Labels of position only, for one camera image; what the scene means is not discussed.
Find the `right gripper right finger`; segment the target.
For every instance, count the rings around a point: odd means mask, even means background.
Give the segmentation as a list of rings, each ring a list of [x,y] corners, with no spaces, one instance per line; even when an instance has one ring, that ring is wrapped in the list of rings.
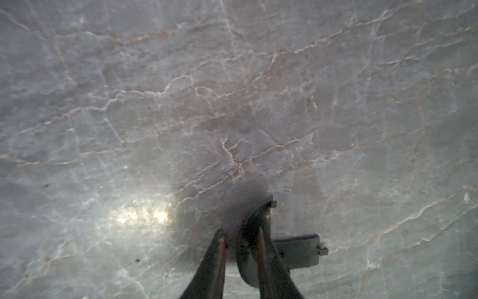
[[[261,299],[303,299],[268,233],[256,235],[258,281]]]

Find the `black mouse battery cover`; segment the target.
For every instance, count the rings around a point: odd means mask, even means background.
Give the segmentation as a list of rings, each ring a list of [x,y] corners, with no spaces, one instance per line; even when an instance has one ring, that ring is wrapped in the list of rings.
[[[243,220],[237,239],[236,259],[239,273],[246,284],[259,287],[257,248],[254,242],[260,227],[271,237],[271,212],[277,207],[273,196],[256,203]],[[319,258],[329,254],[329,249],[317,234],[306,234],[271,241],[287,271],[309,268],[319,263]]]

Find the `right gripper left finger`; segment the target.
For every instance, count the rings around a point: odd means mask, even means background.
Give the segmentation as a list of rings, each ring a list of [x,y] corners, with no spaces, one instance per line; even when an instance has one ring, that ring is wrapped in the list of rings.
[[[227,238],[219,229],[181,299],[222,299],[224,295]]]

